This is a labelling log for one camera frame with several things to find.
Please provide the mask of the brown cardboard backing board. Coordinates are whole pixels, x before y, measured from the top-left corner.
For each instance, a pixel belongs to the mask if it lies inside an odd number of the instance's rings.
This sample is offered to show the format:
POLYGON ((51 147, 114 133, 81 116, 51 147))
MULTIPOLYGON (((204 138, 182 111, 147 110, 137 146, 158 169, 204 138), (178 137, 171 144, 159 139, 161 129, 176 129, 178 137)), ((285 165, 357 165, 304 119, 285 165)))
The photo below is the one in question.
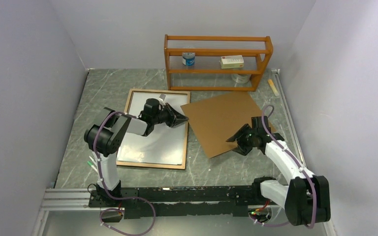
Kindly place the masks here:
POLYGON ((221 155, 237 145, 226 140, 262 110, 245 91, 233 91, 181 106, 208 158, 221 155))

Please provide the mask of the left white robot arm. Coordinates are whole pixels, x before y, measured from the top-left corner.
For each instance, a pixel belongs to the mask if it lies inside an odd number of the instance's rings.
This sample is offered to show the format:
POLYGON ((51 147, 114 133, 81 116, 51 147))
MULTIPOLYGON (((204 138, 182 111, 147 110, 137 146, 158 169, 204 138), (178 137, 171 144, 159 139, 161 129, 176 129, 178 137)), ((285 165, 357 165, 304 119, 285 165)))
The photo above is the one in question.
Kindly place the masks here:
POLYGON ((96 188, 99 194, 103 191, 103 202, 114 207, 121 200, 121 180, 113 155, 127 133, 147 137, 158 124, 175 128, 188 120, 187 116, 159 98, 147 99, 137 116, 104 107, 84 134, 84 141, 94 154, 99 177, 96 188))

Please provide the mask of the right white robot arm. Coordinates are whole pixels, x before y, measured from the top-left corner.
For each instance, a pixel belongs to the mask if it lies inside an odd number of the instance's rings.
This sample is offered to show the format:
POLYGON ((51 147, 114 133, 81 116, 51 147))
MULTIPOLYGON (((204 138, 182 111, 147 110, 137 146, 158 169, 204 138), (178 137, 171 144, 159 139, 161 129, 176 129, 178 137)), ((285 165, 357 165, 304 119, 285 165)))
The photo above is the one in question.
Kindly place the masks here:
POLYGON ((246 156, 260 150, 280 170, 287 184, 271 177, 256 180, 251 198, 257 204, 271 200, 283 208, 293 226, 312 227, 331 219, 329 182, 300 163, 279 133, 271 131, 267 116, 251 118, 226 141, 236 143, 234 152, 246 156))

